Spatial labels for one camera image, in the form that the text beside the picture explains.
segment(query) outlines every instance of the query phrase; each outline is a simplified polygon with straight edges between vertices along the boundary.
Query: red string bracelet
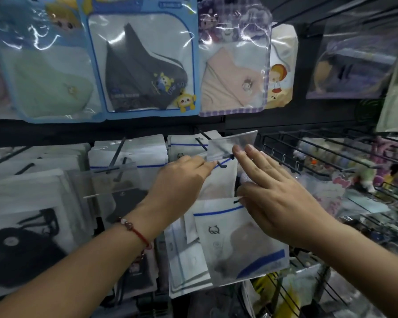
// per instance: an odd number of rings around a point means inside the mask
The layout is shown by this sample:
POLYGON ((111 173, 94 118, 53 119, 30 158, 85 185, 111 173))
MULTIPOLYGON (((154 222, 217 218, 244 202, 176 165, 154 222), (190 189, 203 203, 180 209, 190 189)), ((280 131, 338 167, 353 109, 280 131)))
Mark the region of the red string bracelet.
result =
POLYGON ((152 249, 152 245, 149 243, 149 241, 143 236, 143 234, 141 234, 140 232, 138 232, 135 228, 133 223, 128 222, 126 219, 122 219, 122 218, 118 218, 117 222, 121 223, 123 226, 125 226, 127 228, 128 231, 134 232, 139 238, 140 240, 142 240, 145 244, 146 244, 146 249, 147 250, 151 250, 152 249))

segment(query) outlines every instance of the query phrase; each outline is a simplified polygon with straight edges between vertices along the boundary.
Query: human hand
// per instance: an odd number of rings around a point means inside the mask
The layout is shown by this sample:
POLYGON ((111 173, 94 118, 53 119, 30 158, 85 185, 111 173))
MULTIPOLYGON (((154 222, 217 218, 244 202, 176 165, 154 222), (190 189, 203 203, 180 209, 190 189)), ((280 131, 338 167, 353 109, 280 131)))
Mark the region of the human hand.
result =
POLYGON ((269 236, 289 245, 315 248, 326 233, 342 225, 330 216, 288 171, 252 145, 233 154, 249 178, 237 190, 255 222, 269 236))
POLYGON ((205 179, 216 166, 200 156, 183 156, 168 163, 158 173, 148 195, 140 203, 156 210, 167 225, 173 223, 193 205, 205 179))

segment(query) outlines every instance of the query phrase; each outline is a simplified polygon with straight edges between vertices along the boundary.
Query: finger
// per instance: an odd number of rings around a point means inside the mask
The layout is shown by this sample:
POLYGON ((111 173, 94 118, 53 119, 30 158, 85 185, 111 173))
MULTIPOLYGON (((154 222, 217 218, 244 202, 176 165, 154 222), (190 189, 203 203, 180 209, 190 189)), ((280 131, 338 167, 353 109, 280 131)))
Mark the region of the finger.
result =
POLYGON ((263 209, 248 197, 241 198, 239 202, 246 208, 246 210, 248 210, 248 213, 261 230, 264 231, 266 235, 271 235, 272 225, 263 209))
POLYGON ((196 168, 200 167, 204 163, 205 163, 205 160, 203 159, 203 157, 193 156, 190 160, 185 161, 183 164, 184 164, 184 166, 195 170, 196 168))
POLYGON ((256 166, 238 145, 233 146, 233 154, 252 181, 266 189, 274 186, 276 180, 256 166))
POLYGON ((286 177, 281 175, 281 173, 277 170, 274 165, 271 165, 268 160, 264 157, 264 155, 252 145, 246 145, 245 152, 249 156, 249 158, 262 169, 265 173, 270 175, 273 179, 277 181, 284 181, 286 177))
POLYGON ((205 162, 199 168, 196 169, 196 172, 203 178, 205 181, 206 178, 211 175, 212 170, 217 165, 217 161, 213 162, 205 162))
POLYGON ((293 178, 290 172, 287 171, 283 166, 281 166, 279 162, 277 162, 271 156, 265 154, 263 151, 260 151, 260 153, 266 158, 266 160, 271 166, 273 166, 275 169, 277 169, 280 172, 281 175, 283 175, 286 178, 293 178))
POLYGON ((236 196, 248 197, 250 200, 254 201, 260 207, 265 207, 267 209, 268 198, 267 196, 271 194, 268 189, 264 189, 259 185, 252 182, 245 182, 236 191, 236 196))
POLYGON ((190 159, 191 159, 191 157, 189 155, 183 155, 176 162, 185 163, 185 162, 187 162, 190 159))

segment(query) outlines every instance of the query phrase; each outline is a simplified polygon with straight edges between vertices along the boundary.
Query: light green face mask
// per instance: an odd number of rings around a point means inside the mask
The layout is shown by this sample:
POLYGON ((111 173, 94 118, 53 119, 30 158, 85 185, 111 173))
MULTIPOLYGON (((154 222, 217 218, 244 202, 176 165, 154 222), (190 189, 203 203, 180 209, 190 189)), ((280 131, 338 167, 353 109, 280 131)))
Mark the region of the light green face mask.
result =
POLYGON ((29 117, 82 111, 93 91, 89 80, 55 70, 39 51, 22 50, 14 67, 17 99, 29 117))

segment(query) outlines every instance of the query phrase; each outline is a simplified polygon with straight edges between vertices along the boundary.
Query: fingernail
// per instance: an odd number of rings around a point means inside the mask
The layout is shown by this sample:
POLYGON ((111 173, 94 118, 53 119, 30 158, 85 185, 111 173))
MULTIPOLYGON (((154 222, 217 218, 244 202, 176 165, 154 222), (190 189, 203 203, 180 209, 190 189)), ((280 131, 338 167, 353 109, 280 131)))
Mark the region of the fingernail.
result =
POLYGON ((233 146, 233 153, 241 153, 242 149, 240 148, 239 145, 234 145, 233 146))
POLYGON ((255 149, 255 147, 253 147, 251 144, 248 144, 248 145, 246 145, 246 147, 245 147, 245 152, 246 153, 252 153, 252 152, 254 152, 256 149, 255 149))

